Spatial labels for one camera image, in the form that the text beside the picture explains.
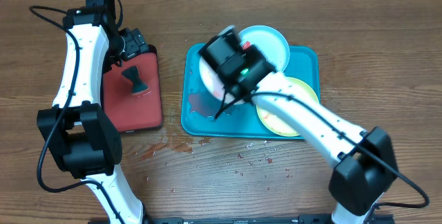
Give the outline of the black-handled scrub brush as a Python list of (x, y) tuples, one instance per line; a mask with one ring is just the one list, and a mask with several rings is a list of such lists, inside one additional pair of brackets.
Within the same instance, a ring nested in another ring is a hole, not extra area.
[(121, 74), (132, 83), (131, 93), (133, 96), (145, 95), (148, 92), (148, 86), (142, 81), (136, 66), (125, 69)]

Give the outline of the white plate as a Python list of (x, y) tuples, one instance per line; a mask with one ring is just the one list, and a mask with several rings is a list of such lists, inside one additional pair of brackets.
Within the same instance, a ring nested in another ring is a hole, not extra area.
[(239, 77), (239, 69), (245, 54), (241, 47), (241, 38), (234, 25), (227, 26), (198, 51), (200, 56), (200, 77), (207, 91), (217, 100), (231, 102), (235, 96), (231, 93), (233, 81)]

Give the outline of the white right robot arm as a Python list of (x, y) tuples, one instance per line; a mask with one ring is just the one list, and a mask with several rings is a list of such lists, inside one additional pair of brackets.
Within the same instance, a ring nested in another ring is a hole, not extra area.
[(365, 223), (396, 179), (389, 135), (366, 131), (313, 101), (290, 82), (281, 66), (291, 59), (285, 39), (239, 37), (233, 30), (199, 50), (214, 81), (222, 83), (222, 108), (250, 102), (280, 118), (309, 142), (333, 169), (329, 191), (337, 202), (333, 223)]

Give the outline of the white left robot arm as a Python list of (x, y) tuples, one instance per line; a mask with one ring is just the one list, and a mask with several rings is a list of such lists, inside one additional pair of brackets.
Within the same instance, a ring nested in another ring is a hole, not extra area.
[(121, 136), (105, 114), (103, 77), (155, 47), (138, 29), (121, 29), (120, 0), (86, 0), (63, 11), (61, 23), (48, 23), (66, 34), (66, 62), (58, 93), (49, 109), (37, 113), (44, 146), (37, 182), (60, 193), (87, 185), (109, 223), (150, 223), (146, 208), (133, 193), (121, 167)]

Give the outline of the teal plastic serving tray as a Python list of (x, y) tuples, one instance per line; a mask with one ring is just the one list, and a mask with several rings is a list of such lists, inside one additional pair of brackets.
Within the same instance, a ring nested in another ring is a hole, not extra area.
[[(264, 126), (256, 107), (250, 104), (234, 105), (218, 119), (213, 118), (221, 101), (208, 92), (200, 78), (198, 51), (203, 45), (193, 45), (186, 54), (181, 112), (183, 129), (194, 136), (284, 140), (284, 136)], [(290, 46), (289, 50), (290, 60), (284, 74), (307, 83), (320, 96), (317, 54), (306, 46)]]

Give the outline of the light blue plate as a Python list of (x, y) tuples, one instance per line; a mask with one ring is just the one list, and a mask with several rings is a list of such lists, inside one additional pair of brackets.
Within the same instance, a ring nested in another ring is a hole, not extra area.
[(290, 58), (289, 44), (276, 29), (263, 25), (250, 26), (241, 30), (239, 37), (243, 48), (254, 45), (277, 71), (286, 69)]

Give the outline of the yellow-green plate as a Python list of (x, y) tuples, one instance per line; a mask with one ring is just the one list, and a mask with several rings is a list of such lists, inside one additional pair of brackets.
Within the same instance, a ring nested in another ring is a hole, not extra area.
[[(319, 93), (313, 90), (313, 88), (310, 87), (310, 85), (308, 85), (306, 82), (295, 77), (286, 77), (286, 79), (295, 84), (298, 88), (298, 91), (302, 91), (311, 100), (314, 100), (315, 102), (320, 102)], [(256, 107), (256, 111), (261, 123), (263, 123), (264, 126), (272, 133), (285, 138), (300, 137), (300, 134), (296, 130), (292, 129), (288, 124), (283, 122), (276, 115), (260, 108), (259, 106)]]

